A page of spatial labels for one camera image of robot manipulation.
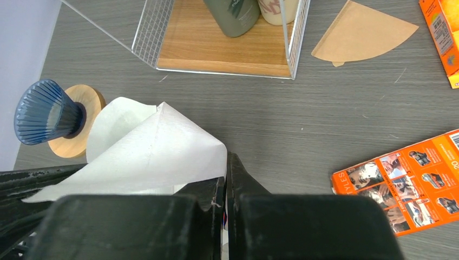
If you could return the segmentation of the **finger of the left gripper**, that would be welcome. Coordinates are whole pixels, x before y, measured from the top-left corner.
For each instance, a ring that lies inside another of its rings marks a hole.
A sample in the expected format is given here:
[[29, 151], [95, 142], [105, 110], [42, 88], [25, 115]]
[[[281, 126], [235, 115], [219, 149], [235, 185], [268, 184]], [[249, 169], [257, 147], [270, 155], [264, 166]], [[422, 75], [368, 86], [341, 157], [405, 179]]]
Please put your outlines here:
[[51, 202], [24, 203], [23, 199], [58, 184], [85, 164], [1, 172], [1, 259], [24, 259]]

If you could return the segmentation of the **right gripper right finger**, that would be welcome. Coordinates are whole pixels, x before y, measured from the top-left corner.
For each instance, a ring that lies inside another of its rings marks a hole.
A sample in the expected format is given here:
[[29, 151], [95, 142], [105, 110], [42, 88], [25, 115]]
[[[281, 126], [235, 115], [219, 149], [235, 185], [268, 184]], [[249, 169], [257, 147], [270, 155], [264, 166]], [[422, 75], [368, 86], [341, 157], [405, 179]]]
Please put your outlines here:
[[230, 259], [403, 259], [373, 200], [333, 194], [273, 194], [235, 153], [227, 155]]

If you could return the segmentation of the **brown tape roll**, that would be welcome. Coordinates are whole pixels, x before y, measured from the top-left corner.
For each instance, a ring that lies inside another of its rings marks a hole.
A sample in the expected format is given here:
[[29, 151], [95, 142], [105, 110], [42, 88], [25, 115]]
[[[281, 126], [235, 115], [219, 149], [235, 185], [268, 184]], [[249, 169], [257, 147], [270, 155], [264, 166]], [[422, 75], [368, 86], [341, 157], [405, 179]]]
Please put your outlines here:
[[48, 141], [50, 149], [55, 155], [62, 158], [77, 158], [85, 155], [89, 132], [93, 123], [106, 106], [103, 95], [95, 88], [77, 84], [65, 90], [65, 93], [85, 112], [83, 124], [74, 135], [69, 138], [60, 137]]

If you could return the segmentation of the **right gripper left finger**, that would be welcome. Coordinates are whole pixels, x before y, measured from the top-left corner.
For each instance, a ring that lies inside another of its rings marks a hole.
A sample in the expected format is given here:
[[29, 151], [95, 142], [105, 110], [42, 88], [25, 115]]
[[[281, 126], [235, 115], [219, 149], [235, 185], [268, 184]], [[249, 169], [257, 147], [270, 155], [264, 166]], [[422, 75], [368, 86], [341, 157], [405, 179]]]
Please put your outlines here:
[[26, 259], [220, 259], [224, 178], [176, 194], [73, 195], [54, 202]]

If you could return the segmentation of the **blue plastic funnel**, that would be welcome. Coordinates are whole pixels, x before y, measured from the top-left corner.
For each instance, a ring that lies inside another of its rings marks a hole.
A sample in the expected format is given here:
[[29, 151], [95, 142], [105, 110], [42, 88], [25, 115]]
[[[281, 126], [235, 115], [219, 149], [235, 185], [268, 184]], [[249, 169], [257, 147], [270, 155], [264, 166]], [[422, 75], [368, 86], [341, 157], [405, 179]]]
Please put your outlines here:
[[73, 101], [55, 81], [42, 79], [32, 84], [16, 107], [14, 130], [25, 145], [57, 138], [72, 138], [85, 125], [86, 109]]

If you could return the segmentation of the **white paper coffee filter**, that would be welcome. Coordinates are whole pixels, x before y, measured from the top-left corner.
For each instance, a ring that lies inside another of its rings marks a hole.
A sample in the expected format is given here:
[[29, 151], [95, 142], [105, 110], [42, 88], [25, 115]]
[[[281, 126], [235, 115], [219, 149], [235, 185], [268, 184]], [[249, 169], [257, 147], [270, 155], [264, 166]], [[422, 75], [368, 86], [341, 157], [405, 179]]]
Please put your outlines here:
[[156, 105], [146, 105], [126, 97], [115, 98], [101, 110], [90, 129], [87, 162], [95, 160], [156, 112]]

